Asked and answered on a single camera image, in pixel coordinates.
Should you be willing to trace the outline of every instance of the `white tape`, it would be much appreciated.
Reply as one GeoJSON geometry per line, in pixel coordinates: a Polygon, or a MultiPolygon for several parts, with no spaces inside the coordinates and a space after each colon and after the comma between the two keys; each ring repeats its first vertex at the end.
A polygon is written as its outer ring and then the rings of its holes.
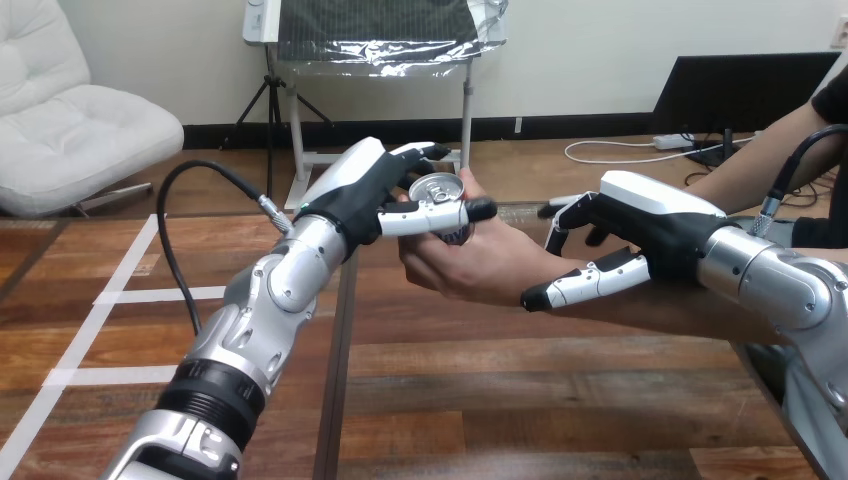
{"type": "Polygon", "coordinates": [[[176,365],[158,367],[80,368],[54,369],[44,381],[44,386],[99,386],[137,385],[143,383],[168,383],[177,371],[176,365]]]}
{"type": "Polygon", "coordinates": [[[0,478],[10,478],[29,450],[47,416],[53,411],[64,387],[41,387],[15,430],[0,450],[0,478]]]}
{"type": "MultiPolygon", "coordinates": [[[[227,287],[196,287],[190,288],[189,291],[195,300],[208,300],[224,298],[224,290],[226,290],[226,288],[227,287]]],[[[94,300],[94,304],[176,302],[182,300],[183,293],[179,288],[168,288],[162,290],[103,292],[96,300],[94,300]]]]}
{"type": "MultiPolygon", "coordinates": [[[[103,289],[104,292],[120,292],[126,287],[130,276],[132,276],[136,265],[141,261],[144,252],[147,251],[147,247],[150,246],[157,230],[156,217],[151,215],[141,231],[138,232],[135,241],[127,250],[121,263],[118,264],[118,268],[115,269],[115,273],[112,274],[112,278],[109,279],[109,283],[103,289]]],[[[94,343],[97,333],[103,327],[103,323],[106,322],[113,306],[114,304],[111,303],[103,303],[92,307],[71,344],[65,350],[65,354],[56,364],[57,370],[73,371],[80,365],[91,344],[94,343]]],[[[67,375],[67,373],[57,373],[52,378],[53,381],[66,380],[67,375]]],[[[35,400],[24,413],[15,430],[9,435],[3,448],[0,449],[0,478],[12,476],[33,440],[35,440],[35,436],[41,430],[44,422],[47,421],[47,417],[50,416],[50,412],[53,411],[53,407],[56,406],[56,402],[59,401],[59,397],[62,396],[64,389],[65,387],[62,385],[41,387],[35,400]]]]}

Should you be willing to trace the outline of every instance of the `person's forearm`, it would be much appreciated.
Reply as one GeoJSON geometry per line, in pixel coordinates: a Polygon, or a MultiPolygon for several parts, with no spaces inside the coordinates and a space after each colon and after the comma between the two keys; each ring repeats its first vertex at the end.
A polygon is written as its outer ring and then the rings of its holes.
{"type": "MultiPolygon", "coordinates": [[[[805,138],[827,125],[807,103],[778,120],[687,191],[730,214],[759,205],[789,155],[805,138]]],[[[810,183],[835,166],[842,142],[832,136],[811,148],[792,178],[792,188],[810,183]]]]}
{"type": "Polygon", "coordinates": [[[831,262],[848,263],[848,250],[828,250],[824,248],[793,248],[796,252],[807,257],[821,258],[831,262]]]}
{"type": "MultiPolygon", "coordinates": [[[[586,268],[586,262],[551,256],[547,268],[561,275],[575,268],[586,268]]],[[[784,342],[764,318],[694,285],[649,282],[550,313],[674,335],[763,344],[784,342]]]]}

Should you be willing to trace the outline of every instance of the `human hand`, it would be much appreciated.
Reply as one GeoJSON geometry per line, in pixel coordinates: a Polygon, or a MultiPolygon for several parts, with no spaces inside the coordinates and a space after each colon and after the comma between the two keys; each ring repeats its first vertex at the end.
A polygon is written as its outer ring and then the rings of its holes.
{"type": "MultiPolygon", "coordinates": [[[[466,199],[486,195],[471,170],[459,176],[466,199]]],[[[411,283],[447,298],[490,305],[517,307],[524,290],[586,266],[549,254],[498,217],[475,224],[462,246],[448,245],[432,233],[402,237],[398,244],[411,283]]]]}

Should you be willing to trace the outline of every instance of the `aluminum can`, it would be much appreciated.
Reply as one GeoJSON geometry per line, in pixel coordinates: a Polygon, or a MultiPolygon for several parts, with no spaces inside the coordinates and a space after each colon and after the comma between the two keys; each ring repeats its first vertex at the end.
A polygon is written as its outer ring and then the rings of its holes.
{"type": "MultiPolygon", "coordinates": [[[[447,202],[461,202],[465,193],[462,180],[452,173],[431,173],[419,178],[409,187],[409,198],[414,202],[424,201],[431,205],[447,202]]],[[[462,245],[471,236],[472,225],[458,229],[433,232],[448,245],[462,245]]]]}

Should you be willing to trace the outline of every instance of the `white wall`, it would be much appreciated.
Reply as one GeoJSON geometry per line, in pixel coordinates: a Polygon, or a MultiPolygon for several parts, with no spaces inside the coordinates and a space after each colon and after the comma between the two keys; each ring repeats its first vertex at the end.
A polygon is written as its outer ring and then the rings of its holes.
{"type": "MultiPolygon", "coordinates": [[[[95,83],[184,124],[234,122],[261,83],[262,51],[241,40],[243,0],[59,2],[95,83]]],[[[475,115],[651,111],[678,55],[825,50],[843,12],[848,0],[512,0],[508,44],[476,69],[475,115]]],[[[456,73],[300,88],[334,120],[459,117],[456,73]]],[[[261,105],[249,120],[267,118],[261,105]]]]}

